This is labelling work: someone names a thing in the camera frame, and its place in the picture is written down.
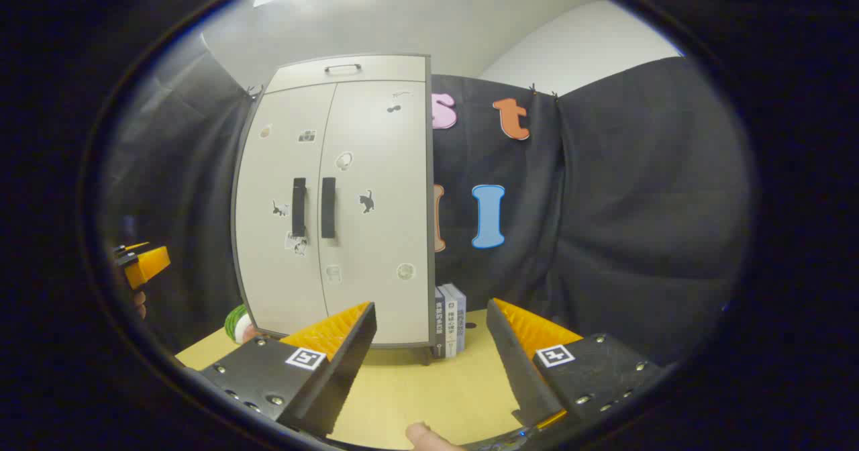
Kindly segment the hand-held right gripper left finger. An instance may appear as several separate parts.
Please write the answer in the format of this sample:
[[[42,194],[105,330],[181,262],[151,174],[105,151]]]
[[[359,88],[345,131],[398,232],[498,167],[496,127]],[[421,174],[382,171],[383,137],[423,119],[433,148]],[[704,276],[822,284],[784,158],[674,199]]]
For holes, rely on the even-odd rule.
[[[324,438],[334,431],[375,333],[375,305],[366,301],[285,338],[252,338],[200,374],[236,405]]]

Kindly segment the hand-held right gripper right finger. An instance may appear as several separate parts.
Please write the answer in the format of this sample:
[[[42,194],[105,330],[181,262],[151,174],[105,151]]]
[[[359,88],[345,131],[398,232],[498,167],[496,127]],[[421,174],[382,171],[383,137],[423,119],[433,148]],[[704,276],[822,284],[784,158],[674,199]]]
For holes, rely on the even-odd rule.
[[[665,377],[610,334],[583,337],[503,300],[488,302],[486,325],[527,428],[592,425]]]

